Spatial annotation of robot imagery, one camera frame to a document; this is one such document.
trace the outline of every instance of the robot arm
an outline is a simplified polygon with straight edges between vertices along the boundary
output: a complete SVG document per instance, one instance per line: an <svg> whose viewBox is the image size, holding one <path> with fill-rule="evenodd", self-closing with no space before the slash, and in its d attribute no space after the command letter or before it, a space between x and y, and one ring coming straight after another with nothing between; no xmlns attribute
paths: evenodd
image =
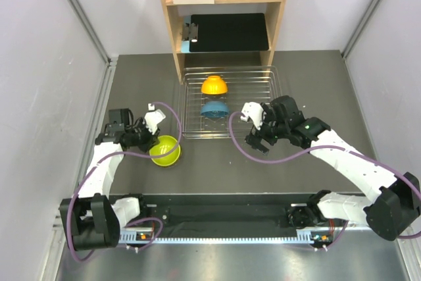
<svg viewBox="0 0 421 281"><path fill-rule="evenodd" d="M365 196L318 192L304 207L290 210L289 221L294 227L340 218L368 225L382 238L394 240L420 216L420 202L402 180L380 166L350 155L349 151L359 152L319 118L305 119L293 98L282 96L269 105L246 103L242 114L242 120L253 121L246 143L264 154L268 149L261 144L262 140L274 145L282 138L303 149L320 145L345 148L345 151L317 149L310 154L334 167ZM404 176L419 189L415 176L408 172Z"/></svg>
<svg viewBox="0 0 421 281"><path fill-rule="evenodd" d="M158 143L158 124L165 119L161 110L149 105L144 118L133 122L129 109L109 111L109 122L103 133L95 140L93 158L88 170L97 166L105 155L138 146L147 152ZM142 201L128 196L111 205L109 194L114 175L124 156L115 155L97 166L91 177L81 188L72 210L72 239L75 250L116 247L120 229L140 215ZM66 215L70 199L63 199L60 205L61 219L66 228Z"/></svg>

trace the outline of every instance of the bowl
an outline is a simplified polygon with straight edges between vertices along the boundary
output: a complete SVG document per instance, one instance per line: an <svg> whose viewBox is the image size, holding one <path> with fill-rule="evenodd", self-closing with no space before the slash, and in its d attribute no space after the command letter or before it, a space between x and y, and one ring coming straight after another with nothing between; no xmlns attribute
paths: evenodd
<svg viewBox="0 0 421 281"><path fill-rule="evenodd" d="M158 140L159 143L149 150L149 154L151 156L157 156L168 153L177 144L177 140L171 135L158 136ZM168 167L176 163L176 161L180 158L181 153L182 148L179 144L177 149L171 154L161 158L152 158L152 161L158 166Z"/></svg>
<svg viewBox="0 0 421 281"><path fill-rule="evenodd" d="M200 114L207 118L222 118L229 113L228 106L221 101L209 101L200 110Z"/></svg>
<svg viewBox="0 0 421 281"><path fill-rule="evenodd" d="M203 82L201 91L207 95L220 95L227 93L228 87L221 76L212 75Z"/></svg>

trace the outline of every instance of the metal rack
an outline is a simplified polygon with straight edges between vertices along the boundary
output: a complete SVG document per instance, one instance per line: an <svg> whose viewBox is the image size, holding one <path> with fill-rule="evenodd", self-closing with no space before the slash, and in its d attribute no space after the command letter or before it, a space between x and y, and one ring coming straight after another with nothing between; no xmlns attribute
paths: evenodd
<svg viewBox="0 0 421 281"><path fill-rule="evenodd" d="M228 85L228 93L209 96L201 93L201 86L210 75L221 76ZM212 100L225 102L230 114L240 111L245 102L268 103L281 95L278 71L274 66L186 68L180 90L180 108L185 138L229 138L228 119L201 116L202 106ZM251 124L233 121L234 133L245 135Z"/></svg>

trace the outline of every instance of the gray table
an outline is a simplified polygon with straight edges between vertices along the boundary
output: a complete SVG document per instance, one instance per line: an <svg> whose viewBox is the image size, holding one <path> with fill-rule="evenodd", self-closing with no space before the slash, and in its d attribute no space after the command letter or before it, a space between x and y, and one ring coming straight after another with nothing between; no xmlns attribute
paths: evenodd
<svg viewBox="0 0 421 281"><path fill-rule="evenodd" d="M305 106L306 117L318 116L343 139L373 156L339 51L277 52L274 65L284 91L300 107ZM140 116L152 101L177 107L178 91L171 55L122 56L108 109L129 107ZM161 130L176 135L174 120L167 119ZM357 191L310 155L267 166L248 161L231 140L183 140L182 148L180 162L171 168L126 157L118 167L112 193ZM285 157L296 150L283 141L271 149L269 158ZM125 249L107 250L81 267L67 256L65 251L58 280L408 280L397 243L369 231L347 232L327 253L279 245L154 245L138 255Z"/></svg>

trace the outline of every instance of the blue bowl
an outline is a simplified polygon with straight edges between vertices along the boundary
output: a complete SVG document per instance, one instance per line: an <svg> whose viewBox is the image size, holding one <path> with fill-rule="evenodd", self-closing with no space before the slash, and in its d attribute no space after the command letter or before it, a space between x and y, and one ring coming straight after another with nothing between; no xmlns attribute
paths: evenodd
<svg viewBox="0 0 421 281"><path fill-rule="evenodd" d="M221 101L209 101L200 110L200 114L207 118L223 118L229 113L228 106Z"/></svg>

